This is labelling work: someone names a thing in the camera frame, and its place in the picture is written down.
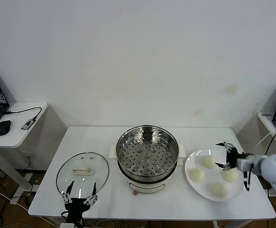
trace white cable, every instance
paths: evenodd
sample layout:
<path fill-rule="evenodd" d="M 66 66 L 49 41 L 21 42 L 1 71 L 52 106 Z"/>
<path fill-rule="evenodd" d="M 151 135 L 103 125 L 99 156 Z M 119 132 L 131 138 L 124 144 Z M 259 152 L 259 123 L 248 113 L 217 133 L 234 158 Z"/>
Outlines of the white cable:
<path fill-rule="evenodd" d="M 113 224 L 113 227 L 115 228 L 115 225 L 114 225 L 113 221 L 112 221 L 112 220 L 110 220 L 110 222 Z"/>
<path fill-rule="evenodd" d="M 17 204 L 18 206 L 22 207 L 24 210 L 28 211 L 25 207 L 23 207 L 22 205 L 20 205 L 20 204 L 14 202 L 14 201 L 12 201 L 10 198 L 8 198 L 7 196 L 3 195 L 2 193 L 0 193 L 0 195 L 3 196 L 3 197 L 5 197 L 6 199 L 8 199 L 10 202 L 13 202 L 14 204 Z M 44 218 L 42 218 L 42 217 L 39 217 L 39 218 L 41 218 L 41 219 L 44 220 L 45 222 L 48 222 L 49 224 L 53 225 L 54 227 L 59 228 L 59 227 L 56 226 L 55 224 L 53 224 L 53 223 L 47 221 L 46 219 L 44 219 Z"/>
<path fill-rule="evenodd" d="M 256 151 L 256 148 L 261 144 L 261 142 L 264 141 L 265 138 L 267 138 L 270 134 L 273 134 L 273 133 L 276 133 L 276 131 L 270 132 L 270 133 L 267 134 L 265 137 L 263 137 L 263 139 L 260 140 L 260 142 L 256 144 L 256 146 L 255 146 L 255 151 Z"/>
<path fill-rule="evenodd" d="M 21 224 L 21 225 L 23 225 L 23 226 L 27 226 L 27 227 L 29 227 L 29 228 L 34 228 L 34 227 L 31 227 L 31 226 L 29 226 L 29 225 L 27 225 L 27 224 L 25 224 L 25 223 L 22 223 L 22 222 L 18 222 L 18 223 L 15 223 L 15 224 L 10 224 L 10 225 L 3 226 L 3 227 L 0 227 L 0 228 L 11 227 L 11 226 L 18 225 L 18 224 Z"/>

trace power cord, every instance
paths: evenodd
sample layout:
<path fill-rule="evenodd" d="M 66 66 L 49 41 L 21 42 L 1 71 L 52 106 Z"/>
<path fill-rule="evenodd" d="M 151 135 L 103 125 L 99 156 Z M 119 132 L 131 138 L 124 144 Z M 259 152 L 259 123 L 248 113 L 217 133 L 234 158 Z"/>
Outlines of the power cord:
<path fill-rule="evenodd" d="M 267 138 L 269 135 L 276 133 L 276 131 L 270 132 L 265 137 L 262 138 L 262 140 L 259 141 L 259 143 L 256 144 L 254 151 L 256 151 L 256 148 L 261 144 L 262 141 L 264 141 L 265 138 Z"/>
<path fill-rule="evenodd" d="M 32 110 L 32 109 L 35 109 L 35 108 L 39 108 L 39 109 L 40 109 L 40 111 L 37 113 L 37 115 L 35 115 L 35 117 L 33 118 L 33 120 L 36 120 L 37 116 L 38 116 L 38 115 L 40 114 L 40 112 L 42 111 L 42 108 L 41 108 L 41 107 L 32 107 L 32 108 L 28 108 L 28 109 L 21 110 L 21 111 L 15 111 L 15 112 L 6 111 L 6 112 L 4 112 L 3 114 L 22 113 L 22 112 L 26 112 L 26 111 L 29 111 L 29 110 Z"/>
<path fill-rule="evenodd" d="M 272 142 L 273 142 L 273 140 L 274 140 L 275 137 L 276 137 L 276 134 L 274 134 L 274 136 L 272 137 L 272 139 L 271 139 L 271 141 L 270 141 L 270 144 L 269 144 L 269 146 L 267 147 L 267 150 L 266 150 L 266 152 L 265 152 L 265 155 L 266 155 L 267 152 L 269 151 L 269 148 L 270 148 L 270 146 L 271 146 L 271 144 L 272 144 Z"/>
<path fill-rule="evenodd" d="M 28 210 L 27 210 L 25 207 L 23 207 L 22 205 L 20 205 L 20 204 L 18 204 L 18 203 L 16 203 L 16 202 L 14 202 L 14 201 L 12 201 L 10 198 L 8 198 L 7 196 L 3 195 L 2 193 L 0 193 L 0 195 L 1 195 L 1 196 L 3 196 L 3 197 L 5 197 L 6 199 L 8 199 L 10 202 L 13 202 L 14 204 L 17 204 L 18 206 L 22 207 L 24 210 L 26 210 L 26 211 L 28 212 Z M 56 226 L 55 224 L 53 224 L 53 223 L 51 223 L 51 222 L 47 221 L 46 219 L 44 219 L 44 218 L 42 218 L 42 217 L 39 217 L 39 218 L 41 218 L 41 219 L 42 219 L 42 220 L 44 220 L 45 222 L 47 222 L 47 223 L 49 223 L 49 224 L 53 225 L 54 227 L 59 228 L 59 227 L 58 227 L 58 226 Z"/>

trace wooden floor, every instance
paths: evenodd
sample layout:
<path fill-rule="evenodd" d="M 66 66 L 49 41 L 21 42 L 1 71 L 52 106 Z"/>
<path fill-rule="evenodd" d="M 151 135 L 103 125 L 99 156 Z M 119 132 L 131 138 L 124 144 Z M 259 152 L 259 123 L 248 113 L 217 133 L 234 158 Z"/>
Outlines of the wooden floor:
<path fill-rule="evenodd" d="M 43 174 L 34 174 L 31 182 L 33 184 L 40 184 Z M 17 189 L 18 185 L 9 177 L 0 179 L 0 183 L 6 188 L 8 196 L 12 196 L 13 192 Z M 0 186 L 0 192 L 4 193 L 3 188 Z M 270 201 L 276 211 L 276 198 L 270 198 Z M 4 199 L 0 199 L 0 211 L 5 203 Z M 24 203 L 24 198 L 21 198 L 20 204 L 28 209 Z M 53 228 L 52 225 L 46 223 L 38 217 L 32 217 L 28 213 L 17 205 L 6 205 L 3 211 L 4 223 L 3 226 L 7 226 L 15 223 L 25 223 L 35 228 Z M 222 228 L 228 222 L 220 221 L 220 227 Z M 187 221 L 104 221 L 99 222 L 97 220 L 86 220 L 86 227 L 115 227 L 115 228 L 138 228 L 144 226 L 144 228 L 213 228 L 212 222 L 187 222 Z M 11 226 L 11 228 L 25 228 L 26 226 L 18 224 Z M 253 221 L 245 226 L 245 228 L 266 228 L 267 221 Z M 270 228 L 276 228 L 276 218 L 269 221 Z"/>

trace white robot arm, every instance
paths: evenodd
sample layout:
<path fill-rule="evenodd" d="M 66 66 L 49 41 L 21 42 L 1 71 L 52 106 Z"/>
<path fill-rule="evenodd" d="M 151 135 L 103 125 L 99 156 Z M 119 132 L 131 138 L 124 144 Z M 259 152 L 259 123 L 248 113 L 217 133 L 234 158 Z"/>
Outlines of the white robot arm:
<path fill-rule="evenodd" d="M 247 178 L 248 172 L 262 176 L 267 182 L 271 183 L 276 191 L 276 154 L 271 156 L 239 154 L 237 149 L 229 142 L 222 142 L 217 145 L 223 146 L 227 150 L 227 164 L 217 163 L 219 167 L 224 170 L 237 167 L 244 173 L 244 178 Z M 244 184 L 249 191 L 249 180 L 245 180 Z"/>

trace glass lid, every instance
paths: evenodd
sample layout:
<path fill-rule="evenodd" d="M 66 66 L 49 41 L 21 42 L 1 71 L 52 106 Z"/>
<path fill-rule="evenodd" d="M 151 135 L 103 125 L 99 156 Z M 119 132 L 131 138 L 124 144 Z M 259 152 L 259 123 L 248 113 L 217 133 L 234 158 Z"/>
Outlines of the glass lid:
<path fill-rule="evenodd" d="M 80 153 L 65 162 L 60 168 L 56 184 L 62 194 L 74 181 L 71 197 L 86 198 L 92 195 L 94 183 L 97 192 L 104 186 L 109 176 L 109 165 L 105 158 L 97 153 Z"/>

